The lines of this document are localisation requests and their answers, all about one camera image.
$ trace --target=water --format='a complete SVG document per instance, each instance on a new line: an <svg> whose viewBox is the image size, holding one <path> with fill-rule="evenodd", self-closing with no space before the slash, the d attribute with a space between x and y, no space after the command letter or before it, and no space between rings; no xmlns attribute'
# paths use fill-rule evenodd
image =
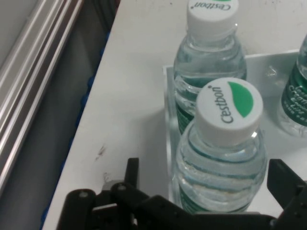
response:
<svg viewBox="0 0 307 230"><path fill-rule="evenodd" d="M278 119L289 134L307 138L307 36L279 102Z"/></svg>
<svg viewBox="0 0 307 230"><path fill-rule="evenodd" d="M189 34L182 41L174 63L175 98L181 133L194 118L196 98L212 80L223 77L246 79L247 68L235 33L223 40L196 41Z"/></svg>
<svg viewBox="0 0 307 230"><path fill-rule="evenodd" d="M202 141L192 121L176 154L175 201L190 213L243 211L259 190L266 165L260 130L242 144L220 148Z"/></svg>

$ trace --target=bottle cap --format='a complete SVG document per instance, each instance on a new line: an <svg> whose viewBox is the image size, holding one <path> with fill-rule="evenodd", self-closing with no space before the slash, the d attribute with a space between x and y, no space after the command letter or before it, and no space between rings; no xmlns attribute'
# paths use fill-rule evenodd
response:
<svg viewBox="0 0 307 230"><path fill-rule="evenodd" d="M237 78L220 78L200 91L195 126L205 142L219 147L235 146L257 134L262 111L262 97L252 84Z"/></svg>
<svg viewBox="0 0 307 230"><path fill-rule="evenodd" d="M188 33L207 41L226 38L236 29L238 8L238 0L190 0Z"/></svg>

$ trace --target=water bottle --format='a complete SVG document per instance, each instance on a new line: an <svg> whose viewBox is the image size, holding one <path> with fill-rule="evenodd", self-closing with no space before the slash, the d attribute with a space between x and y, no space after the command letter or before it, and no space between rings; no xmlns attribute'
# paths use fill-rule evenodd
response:
<svg viewBox="0 0 307 230"><path fill-rule="evenodd" d="M260 188L267 165L259 129L260 93L237 78L221 78L200 92L195 119L176 153L175 200L186 211L244 211Z"/></svg>
<svg viewBox="0 0 307 230"><path fill-rule="evenodd" d="M307 138L307 36L278 108L284 130L293 136Z"/></svg>
<svg viewBox="0 0 307 230"><path fill-rule="evenodd" d="M181 133L193 119L199 91L222 77L246 79L236 32L238 0L190 0L187 36L174 63L175 98Z"/></svg>

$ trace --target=white surface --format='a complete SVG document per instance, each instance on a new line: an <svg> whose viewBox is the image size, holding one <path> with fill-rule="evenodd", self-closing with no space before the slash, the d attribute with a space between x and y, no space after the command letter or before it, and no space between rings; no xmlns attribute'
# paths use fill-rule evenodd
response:
<svg viewBox="0 0 307 230"><path fill-rule="evenodd" d="M245 117L236 107L230 82L247 90L249 95L240 94L242 98L252 98ZM262 97L252 84L238 78L220 78L200 91L196 100L195 125L203 140L216 146L231 147L248 140L258 129L262 111Z"/></svg>
<svg viewBox="0 0 307 230"><path fill-rule="evenodd" d="M190 0L187 5L189 34L196 40L226 38L236 29L238 9L238 0Z"/></svg>
<svg viewBox="0 0 307 230"><path fill-rule="evenodd" d="M162 66L173 63L185 35L186 4L122 0L45 230L56 228L68 192L99 193L104 181L123 178L128 157L140 157L140 189L167 197ZM305 0L241 0L237 34L250 54L297 49L306 10Z"/></svg>

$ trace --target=bottle label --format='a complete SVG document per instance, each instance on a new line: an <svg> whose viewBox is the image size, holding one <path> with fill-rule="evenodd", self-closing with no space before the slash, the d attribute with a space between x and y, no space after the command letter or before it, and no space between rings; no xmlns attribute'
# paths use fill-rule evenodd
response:
<svg viewBox="0 0 307 230"><path fill-rule="evenodd" d="M208 211L200 207L199 205L197 205L194 201L192 201L180 186L179 186L179 193L180 193L181 205L185 211L191 214L195 214L197 212L207 212Z"/></svg>
<svg viewBox="0 0 307 230"><path fill-rule="evenodd" d="M181 134L183 134L186 127L193 120L194 116L192 116L191 114L187 113L182 108L180 108L177 103L176 103L176 110L177 110L179 131Z"/></svg>
<svg viewBox="0 0 307 230"><path fill-rule="evenodd" d="M307 127L307 80L297 65L294 66L283 91L282 107L289 118Z"/></svg>

